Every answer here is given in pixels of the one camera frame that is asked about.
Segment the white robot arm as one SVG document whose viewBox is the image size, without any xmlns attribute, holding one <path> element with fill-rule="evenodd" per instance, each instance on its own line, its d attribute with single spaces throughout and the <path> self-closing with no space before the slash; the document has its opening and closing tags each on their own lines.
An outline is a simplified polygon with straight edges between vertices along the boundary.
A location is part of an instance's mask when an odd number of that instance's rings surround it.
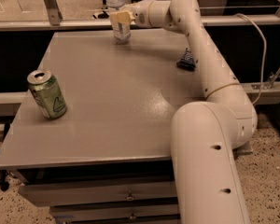
<svg viewBox="0 0 280 224">
<path fill-rule="evenodd" d="M 233 150 L 258 117 L 239 80 L 203 26 L 197 0 L 143 0 L 113 9 L 110 20 L 181 31 L 205 100 L 181 106 L 171 124 L 171 157 L 181 224 L 251 224 Z"/>
</svg>

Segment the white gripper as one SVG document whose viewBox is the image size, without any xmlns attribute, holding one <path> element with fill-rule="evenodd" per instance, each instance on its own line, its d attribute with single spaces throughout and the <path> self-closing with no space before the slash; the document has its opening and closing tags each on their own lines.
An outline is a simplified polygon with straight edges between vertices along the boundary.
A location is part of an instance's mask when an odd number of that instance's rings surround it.
<svg viewBox="0 0 280 224">
<path fill-rule="evenodd" d="M 110 14 L 110 20 L 122 24 L 131 24 L 133 21 L 138 27 L 151 28 L 149 21 L 149 8 L 152 0 L 142 0 L 137 3 L 130 4 L 128 10 L 115 11 Z"/>
</svg>

